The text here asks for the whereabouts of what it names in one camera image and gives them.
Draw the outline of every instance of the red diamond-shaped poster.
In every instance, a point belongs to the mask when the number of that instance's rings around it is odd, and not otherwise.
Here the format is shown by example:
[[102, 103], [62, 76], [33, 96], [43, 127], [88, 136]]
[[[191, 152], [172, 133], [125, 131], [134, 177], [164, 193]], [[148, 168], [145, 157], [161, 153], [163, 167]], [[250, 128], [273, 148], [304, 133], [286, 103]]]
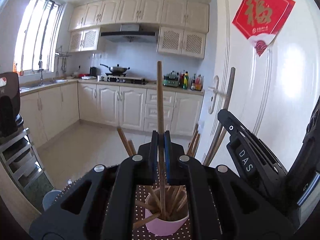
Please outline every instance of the red diamond-shaped poster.
[[289, 17], [293, 0], [243, 0], [233, 24], [261, 56]]

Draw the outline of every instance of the floor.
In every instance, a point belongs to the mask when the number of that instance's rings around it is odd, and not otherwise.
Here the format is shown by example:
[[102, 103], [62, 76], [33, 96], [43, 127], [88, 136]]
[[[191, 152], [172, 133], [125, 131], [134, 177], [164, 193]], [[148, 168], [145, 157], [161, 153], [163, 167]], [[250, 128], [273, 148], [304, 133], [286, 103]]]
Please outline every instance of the floor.
[[[141, 144], [151, 141], [151, 133], [124, 131], [138, 151]], [[188, 149], [189, 139], [171, 141]], [[120, 164], [128, 157], [116, 127], [98, 127], [80, 123], [64, 133], [46, 149], [38, 151], [48, 176], [56, 189], [62, 190], [68, 181], [79, 179], [97, 164], [106, 167]]]

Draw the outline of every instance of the pink cup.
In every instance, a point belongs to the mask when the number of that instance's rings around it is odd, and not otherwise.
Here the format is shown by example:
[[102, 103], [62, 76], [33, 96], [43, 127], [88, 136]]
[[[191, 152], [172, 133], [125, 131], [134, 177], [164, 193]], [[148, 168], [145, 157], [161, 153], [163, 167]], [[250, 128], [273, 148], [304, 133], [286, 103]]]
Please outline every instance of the pink cup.
[[[160, 195], [160, 188], [155, 189], [156, 195], [159, 197]], [[150, 194], [146, 199], [146, 203], [150, 204]], [[187, 221], [189, 217], [188, 205], [185, 204], [184, 207], [181, 209], [181, 213], [185, 213], [186, 216], [177, 221], [163, 221], [159, 218], [156, 218], [148, 223], [146, 223], [147, 229], [155, 234], [156, 236], [169, 236], [174, 234], [179, 230], [179, 228]], [[151, 216], [152, 213], [146, 209], [146, 218]]]

